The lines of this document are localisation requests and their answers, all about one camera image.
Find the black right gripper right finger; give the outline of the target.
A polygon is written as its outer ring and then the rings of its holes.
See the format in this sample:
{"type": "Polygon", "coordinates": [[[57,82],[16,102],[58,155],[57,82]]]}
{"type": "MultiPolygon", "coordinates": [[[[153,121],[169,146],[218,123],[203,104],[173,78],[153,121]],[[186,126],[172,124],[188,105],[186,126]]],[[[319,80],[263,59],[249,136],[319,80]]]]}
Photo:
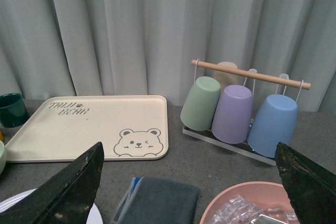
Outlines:
{"type": "Polygon", "coordinates": [[[282,142],[275,161],[299,222],[335,223],[335,174],[282,142]]]}

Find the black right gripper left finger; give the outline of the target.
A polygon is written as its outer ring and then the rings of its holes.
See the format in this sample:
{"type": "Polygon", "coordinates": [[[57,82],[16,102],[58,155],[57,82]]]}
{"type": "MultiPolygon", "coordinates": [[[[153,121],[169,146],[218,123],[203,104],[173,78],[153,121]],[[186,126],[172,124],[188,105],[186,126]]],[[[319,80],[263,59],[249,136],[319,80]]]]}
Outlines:
{"type": "Polygon", "coordinates": [[[1,212],[1,223],[86,223],[100,186],[103,162],[103,146],[97,142],[1,212]]]}

